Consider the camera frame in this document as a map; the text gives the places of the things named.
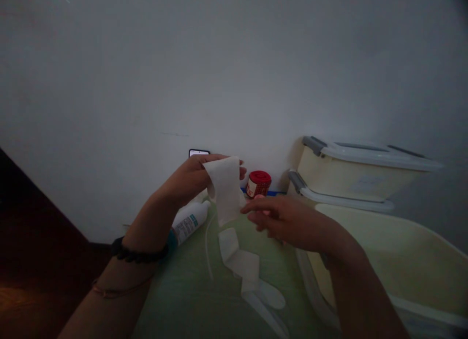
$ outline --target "thin bracelet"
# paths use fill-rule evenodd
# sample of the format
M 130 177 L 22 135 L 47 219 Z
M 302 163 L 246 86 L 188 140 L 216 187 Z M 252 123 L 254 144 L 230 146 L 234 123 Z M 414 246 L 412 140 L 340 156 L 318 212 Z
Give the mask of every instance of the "thin bracelet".
M 101 289 L 97 286 L 97 282 L 98 282 L 98 279 L 99 278 L 96 278 L 93 283 L 91 284 L 91 286 L 93 287 L 93 290 L 98 293 L 99 295 L 101 295 L 104 299 L 115 299 L 115 298 L 120 298 L 124 295 L 127 295 L 127 294 L 130 294 L 130 293 L 133 293 L 135 290 L 138 290 L 140 289 L 141 287 L 143 287 L 144 285 L 148 284 L 151 282 L 151 280 L 153 279 L 153 276 L 151 276 L 150 278 L 148 278 L 147 280 L 145 280 L 143 283 L 133 287 L 133 288 L 130 288 L 130 289 L 127 289 L 127 290 L 113 290 L 113 289 Z

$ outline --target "phone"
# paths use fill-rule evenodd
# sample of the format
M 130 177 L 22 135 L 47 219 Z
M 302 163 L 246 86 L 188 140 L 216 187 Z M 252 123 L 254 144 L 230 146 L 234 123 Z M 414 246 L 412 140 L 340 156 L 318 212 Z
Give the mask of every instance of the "phone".
M 189 157 L 191 157 L 192 155 L 208 155 L 209 153 L 209 151 L 202 151 L 200 149 L 190 149 Z

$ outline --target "blue tape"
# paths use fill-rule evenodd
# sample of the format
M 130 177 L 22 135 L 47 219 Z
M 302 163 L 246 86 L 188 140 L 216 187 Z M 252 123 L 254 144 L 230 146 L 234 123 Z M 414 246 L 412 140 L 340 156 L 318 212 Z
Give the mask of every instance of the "blue tape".
M 245 193 L 245 188 L 241 188 L 240 190 Z M 279 191 L 272 191 L 272 190 L 269 190 L 267 192 L 268 196 L 276 196 L 277 194 L 286 194 L 286 192 L 279 192 Z

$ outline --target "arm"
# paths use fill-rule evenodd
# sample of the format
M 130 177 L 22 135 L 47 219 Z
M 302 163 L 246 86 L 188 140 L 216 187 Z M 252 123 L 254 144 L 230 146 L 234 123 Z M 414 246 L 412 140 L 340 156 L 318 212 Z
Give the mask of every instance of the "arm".
M 289 197 L 253 200 L 241 210 L 250 211 L 258 231 L 327 254 L 344 337 L 410 338 L 364 250 L 338 222 Z
M 178 210 L 204 190 L 210 179 L 203 163 L 224 155 L 191 156 L 145 203 L 125 234 L 122 244 L 130 250 L 155 253 L 166 244 Z M 240 179 L 246 173 L 240 168 Z M 128 290 L 151 278 L 156 263 L 136 264 L 112 258 L 97 286 Z M 68 320 L 59 338 L 127 338 L 131 335 L 150 285 L 115 299 L 104 299 L 90 291 Z

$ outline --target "storage box lid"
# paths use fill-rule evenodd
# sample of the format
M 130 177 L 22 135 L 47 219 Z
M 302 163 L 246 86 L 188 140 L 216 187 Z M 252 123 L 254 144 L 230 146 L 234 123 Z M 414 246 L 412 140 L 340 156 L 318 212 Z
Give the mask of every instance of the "storage box lid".
M 424 155 L 394 145 L 364 141 L 321 140 L 314 136 L 304 136 L 302 143 L 311 148 L 317 156 L 324 154 L 345 161 L 428 172 L 437 171 L 443 167 L 442 164 Z
M 359 210 L 375 212 L 390 212 L 395 207 L 395 205 L 390 200 L 385 200 L 383 202 L 372 202 L 316 193 L 307 187 L 299 173 L 297 173 L 296 171 L 290 170 L 288 176 L 291 180 L 291 183 L 294 185 L 294 189 L 298 194 L 301 194 L 306 198 L 315 201 L 316 203 L 338 205 L 342 207 L 351 207 Z

